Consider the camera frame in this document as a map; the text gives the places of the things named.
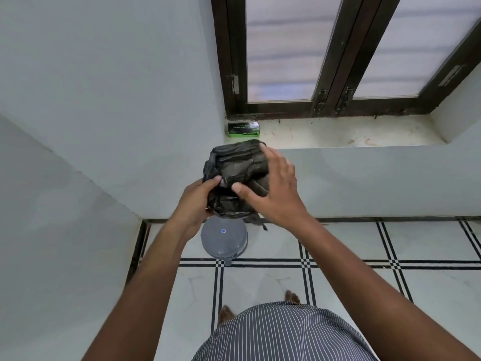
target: forearm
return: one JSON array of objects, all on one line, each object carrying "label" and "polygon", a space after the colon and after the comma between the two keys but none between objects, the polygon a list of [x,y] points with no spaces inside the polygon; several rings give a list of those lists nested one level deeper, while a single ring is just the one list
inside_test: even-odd
[{"label": "forearm", "polygon": [[83,360],[153,360],[184,244],[165,224]]},{"label": "forearm", "polygon": [[314,218],[297,223],[292,233],[381,359],[479,360]]}]

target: left arm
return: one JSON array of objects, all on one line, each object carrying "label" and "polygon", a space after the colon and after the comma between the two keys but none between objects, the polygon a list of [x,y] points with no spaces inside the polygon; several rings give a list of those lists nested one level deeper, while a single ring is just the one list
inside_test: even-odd
[{"label": "left arm", "polygon": [[207,195],[219,182],[199,180],[184,190],[83,361],[153,360],[182,250],[210,216]]}]

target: left hand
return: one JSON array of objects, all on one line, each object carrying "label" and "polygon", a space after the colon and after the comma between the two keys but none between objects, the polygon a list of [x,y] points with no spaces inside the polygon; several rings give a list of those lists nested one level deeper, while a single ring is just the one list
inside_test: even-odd
[{"label": "left hand", "polygon": [[206,209],[207,196],[221,179],[217,176],[204,183],[200,179],[185,188],[176,210],[166,223],[182,233],[184,243],[197,234],[204,220],[213,215]]}]

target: gray trash bin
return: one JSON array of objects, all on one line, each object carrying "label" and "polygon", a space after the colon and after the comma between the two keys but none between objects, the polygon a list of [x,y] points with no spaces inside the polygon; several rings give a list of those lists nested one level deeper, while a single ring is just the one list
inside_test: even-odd
[{"label": "gray trash bin", "polygon": [[230,266],[247,247],[247,227],[242,219],[210,217],[202,226],[201,239],[209,255]]}]

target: garbage bag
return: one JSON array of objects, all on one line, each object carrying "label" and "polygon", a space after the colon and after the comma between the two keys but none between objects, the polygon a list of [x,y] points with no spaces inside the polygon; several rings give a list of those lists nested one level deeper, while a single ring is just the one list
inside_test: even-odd
[{"label": "garbage bag", "polygon": [[246,218],[248,222],[260,224],[257,212],[231,190],[234,182],[241,182],[259,196],[269,192],[269,168],[259,140],[251,139],[240,143],[215,147],[205,162],[203,181],[222,176],[222,180],[208,196],[207,208],[221,218]]}]

